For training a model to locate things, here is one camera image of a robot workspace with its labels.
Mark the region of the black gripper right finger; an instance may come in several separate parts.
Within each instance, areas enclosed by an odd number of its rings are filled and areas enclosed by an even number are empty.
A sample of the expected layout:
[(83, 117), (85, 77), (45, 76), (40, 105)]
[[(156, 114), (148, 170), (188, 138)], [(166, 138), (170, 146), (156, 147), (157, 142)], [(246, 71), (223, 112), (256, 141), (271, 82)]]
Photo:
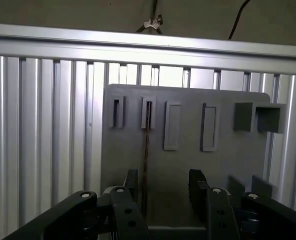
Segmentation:
[(211, 187), (199, 169), (189, 171), (189, 199), (208, 240), (296, 240), (296, 211), (274, 200), (274, 186), (252, 176), (250, 191), (237, 178)]

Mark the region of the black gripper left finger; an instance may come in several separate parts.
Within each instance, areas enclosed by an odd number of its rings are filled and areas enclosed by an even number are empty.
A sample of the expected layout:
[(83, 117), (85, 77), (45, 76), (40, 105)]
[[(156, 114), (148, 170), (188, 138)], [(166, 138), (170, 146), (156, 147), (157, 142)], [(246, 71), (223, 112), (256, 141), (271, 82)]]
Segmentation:
[(6, 237), (8, 240), (146, 240), (148, 228), (136, 203), (138, 172), (128, 170), (122, 186), (97, 196), (78, 191)]

